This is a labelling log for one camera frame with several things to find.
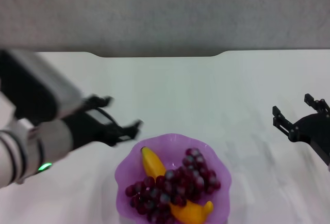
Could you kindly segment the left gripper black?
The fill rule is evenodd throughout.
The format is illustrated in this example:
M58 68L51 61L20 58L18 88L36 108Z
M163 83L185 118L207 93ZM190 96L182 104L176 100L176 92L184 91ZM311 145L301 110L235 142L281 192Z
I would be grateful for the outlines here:
M91 142L99 141L110 147L120 143L135 140L143 126L142 120L136 120L131 125L120 126L104 110L113 98L92 95L84 100L82 111L66 116L63 122L72 136L72 149L76 150Z

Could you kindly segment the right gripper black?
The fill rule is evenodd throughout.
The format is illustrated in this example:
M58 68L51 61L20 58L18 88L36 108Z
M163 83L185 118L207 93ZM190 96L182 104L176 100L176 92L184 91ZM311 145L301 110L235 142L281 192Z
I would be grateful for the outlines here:
M306 116L292 124L277 106L273 106L273 126L291 142L304 142L310 145L329 167L329 105L324 99L315 100L309 93L304 95L304 102L318 114Z

